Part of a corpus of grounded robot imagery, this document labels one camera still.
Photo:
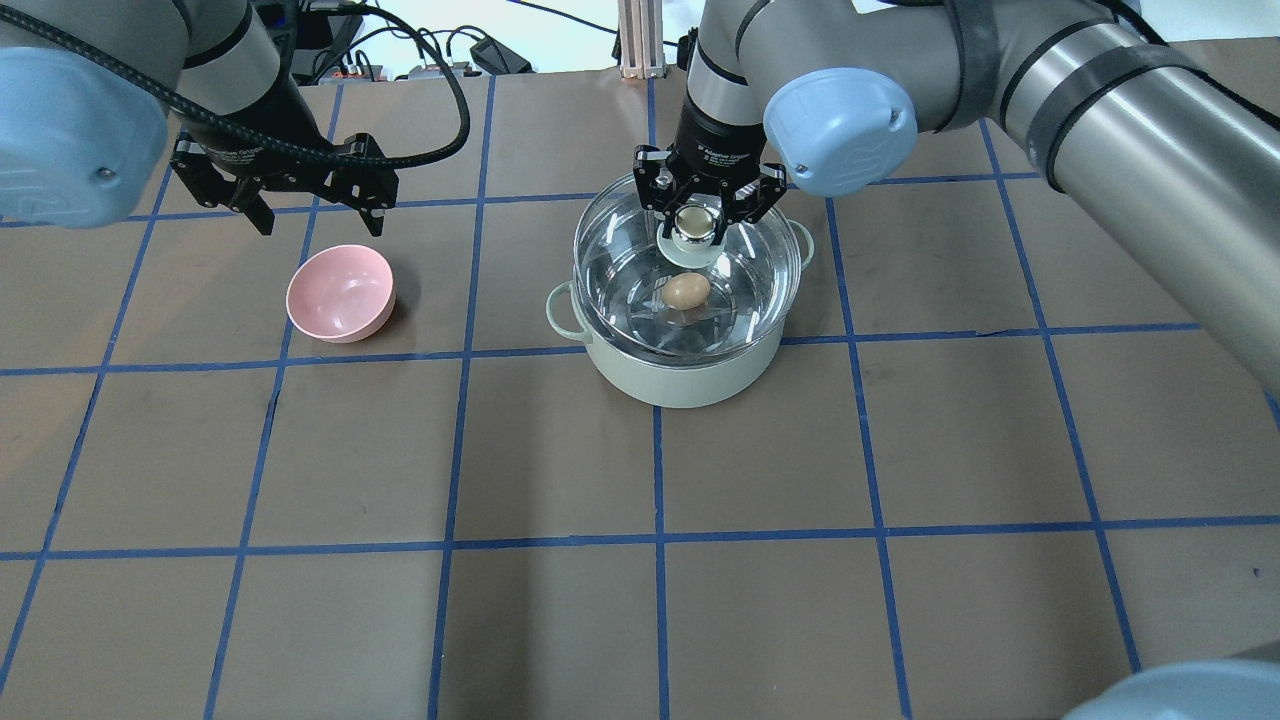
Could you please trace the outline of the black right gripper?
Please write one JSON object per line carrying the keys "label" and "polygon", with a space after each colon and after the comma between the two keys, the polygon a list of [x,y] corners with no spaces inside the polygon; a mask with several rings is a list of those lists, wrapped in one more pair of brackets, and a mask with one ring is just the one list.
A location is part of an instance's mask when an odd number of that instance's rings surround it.
{"label": "black right gripper", "polygon": [[785,165],[760,165],[764,146],[762,123],[722,122],[685,96],[669,149],[634,149],[636,193],[660,218],[659,237],[672,240],[676,213],[694,193],[719,197],[718,245],[731,225],[758,223],[788,190]]}

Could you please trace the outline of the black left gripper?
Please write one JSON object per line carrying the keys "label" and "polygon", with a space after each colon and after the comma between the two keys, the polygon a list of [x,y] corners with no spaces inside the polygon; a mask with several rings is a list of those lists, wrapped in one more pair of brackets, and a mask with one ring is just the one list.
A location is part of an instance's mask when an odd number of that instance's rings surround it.
{"label": "black left gripper", "polygon": [[[210,122],[211,117],[209,111],[189,119],[189,135],[177,136],[169,161],[198,205],[241,214],[260,234],[270,236],[275,219],[262,190],[307,191],[325,202],[355,209],[371,237],[383,236],[385,214],[398,200],[399,178],[394,170],[332,170],[227,129],[238,126],[283,143],[330,152],[334,146],[298,86],[275,85],[247,108],[220,115],[218,122]],[[349,136],[335,150],[340,156],[385,159],[378,141],[364,132]]]}

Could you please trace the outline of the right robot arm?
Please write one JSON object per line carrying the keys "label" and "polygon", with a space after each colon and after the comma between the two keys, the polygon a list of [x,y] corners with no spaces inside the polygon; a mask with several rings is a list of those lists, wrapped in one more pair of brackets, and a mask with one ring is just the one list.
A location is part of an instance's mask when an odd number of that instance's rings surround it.
{"label": "right robot arm", "polygon": [[717,197],[710,242],[795,183],[841,197],[916,136],[992,120],[1266,389],[1279,383],[1277,118],[1120,1],[709,1],[641,205]]}

